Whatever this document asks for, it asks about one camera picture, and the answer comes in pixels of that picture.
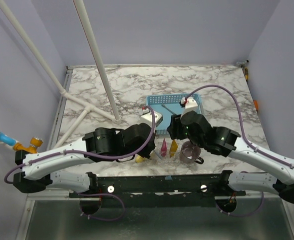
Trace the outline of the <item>yellow toothpaste tube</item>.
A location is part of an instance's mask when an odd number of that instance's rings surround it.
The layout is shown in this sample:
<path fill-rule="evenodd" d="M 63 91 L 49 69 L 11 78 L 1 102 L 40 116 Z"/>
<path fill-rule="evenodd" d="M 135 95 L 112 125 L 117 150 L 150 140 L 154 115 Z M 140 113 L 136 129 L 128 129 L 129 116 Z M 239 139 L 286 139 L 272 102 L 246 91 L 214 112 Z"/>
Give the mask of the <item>yellow toothpaste tube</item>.
<path fill-rule="evenodd" d="M 178 145 L 175 140 L 172 140 L 170 149 L 169 149 L 169 156 L 172 158 L 178 149 Z"/>

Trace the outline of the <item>light blue toothbrush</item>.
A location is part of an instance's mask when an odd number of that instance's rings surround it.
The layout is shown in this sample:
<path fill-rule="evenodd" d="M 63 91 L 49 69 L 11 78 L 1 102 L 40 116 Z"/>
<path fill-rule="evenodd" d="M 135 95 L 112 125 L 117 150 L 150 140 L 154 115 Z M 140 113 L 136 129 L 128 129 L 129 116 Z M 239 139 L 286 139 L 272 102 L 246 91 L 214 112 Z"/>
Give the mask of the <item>light blue toothbrush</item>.
<path fill-rule="evenodd" d="M 154 154 L 157 156 L 157 158 L 158 158 L 159 160 L 162 159 L 162 156 L 161 156 L 156 150 L 154 150 Z"/>

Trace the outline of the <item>yellow mug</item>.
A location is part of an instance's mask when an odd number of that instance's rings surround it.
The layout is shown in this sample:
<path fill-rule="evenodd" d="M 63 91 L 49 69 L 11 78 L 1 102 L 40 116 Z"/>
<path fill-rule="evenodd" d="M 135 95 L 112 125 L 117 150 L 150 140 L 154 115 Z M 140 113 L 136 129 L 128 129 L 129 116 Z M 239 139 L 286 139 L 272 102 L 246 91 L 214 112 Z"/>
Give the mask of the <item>yellow mug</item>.
<path fill-rule="evenodd" d="M 135 158 L 135 162 L 136 163 L 142 163 L 142 162 L 144 162 L 144 161 L 146 161 L 147 160 L 147 158 L 146 157 L 141 157 L 141 156 L 137 156 L 136 158 Z"/>

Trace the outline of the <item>purple mug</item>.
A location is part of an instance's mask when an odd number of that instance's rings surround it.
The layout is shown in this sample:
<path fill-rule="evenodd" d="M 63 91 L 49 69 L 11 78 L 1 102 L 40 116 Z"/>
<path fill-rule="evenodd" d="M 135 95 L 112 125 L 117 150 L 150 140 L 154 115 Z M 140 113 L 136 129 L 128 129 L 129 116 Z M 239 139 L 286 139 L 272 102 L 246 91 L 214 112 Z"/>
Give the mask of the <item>purple mug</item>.
<path fill-rule="evenodd" d="M 204 160 L 202 157 L 200 157 L 200 154 L 201 149 L 190 141 L 187 141 L 181 146 L 179 160 L 180 162 L 185 164 L 196 163 L 202 165 L 204 163 Z"/>

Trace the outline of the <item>blue plastic basket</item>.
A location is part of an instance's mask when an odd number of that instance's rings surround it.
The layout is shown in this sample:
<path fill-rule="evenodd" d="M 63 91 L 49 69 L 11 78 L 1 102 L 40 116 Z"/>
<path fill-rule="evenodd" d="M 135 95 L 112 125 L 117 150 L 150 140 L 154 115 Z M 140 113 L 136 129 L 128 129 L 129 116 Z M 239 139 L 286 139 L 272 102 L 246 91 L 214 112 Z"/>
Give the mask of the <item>blue plastic basket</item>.
<path fill-rule="evenodd" d="M 146 97 L 146 105 L 150 106 L 155 112 L 163 115 L 163 121 L 156 127 L 157 134 L 160 136 L 168 136 L 167 127 L 170 124 L 171 113 L 164 109 L 161 104 L 164 104 L 177 115 L 183 113 L 183 108 L 180 106 L 180 101 L 187 93 L 174 93 L 162 95 L 149 95 Z"/>

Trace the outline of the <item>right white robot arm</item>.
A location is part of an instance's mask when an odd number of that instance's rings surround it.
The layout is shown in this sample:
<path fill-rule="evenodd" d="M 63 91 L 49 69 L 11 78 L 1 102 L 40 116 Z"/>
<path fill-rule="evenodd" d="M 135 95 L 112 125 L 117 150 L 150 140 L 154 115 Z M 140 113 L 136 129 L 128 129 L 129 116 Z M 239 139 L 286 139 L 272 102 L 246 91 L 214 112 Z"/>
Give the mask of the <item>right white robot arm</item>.
<path fill-rule="evenodd" d="M 232 172 L 217 182 L 217 191 L 228 196 L 233 191 L 269 192 L 294 204 L 294 158 L 267 150 L 223 126 L 211 126 L 206 118 L 190 111 L 172 115 L 167 127 L 173 140 L 188 139 L 207 152 L 248 163 L 261 172 Z"/>

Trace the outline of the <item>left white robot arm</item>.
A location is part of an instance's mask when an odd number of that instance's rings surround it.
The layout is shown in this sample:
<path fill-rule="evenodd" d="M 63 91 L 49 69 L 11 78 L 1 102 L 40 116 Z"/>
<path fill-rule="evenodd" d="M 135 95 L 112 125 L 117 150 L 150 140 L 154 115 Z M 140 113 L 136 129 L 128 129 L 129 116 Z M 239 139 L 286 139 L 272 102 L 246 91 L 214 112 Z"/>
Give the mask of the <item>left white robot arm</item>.
<path fill-rule="evenodd" d="M 155 130 L 145 123 L 127 129 L 99 127 L 84 137 L 42 153 L 18 151 L 16 163 L 21 172 L 14 174 L 13 186 L 22 193 L 37 193 L 58 188 L 83 193 L 91 198 L 98 186 L 91 173 L 70 173 L 66 168 L 98 162 L 120 161 L 134 155 L 150 158 L 155 149 Z"/>

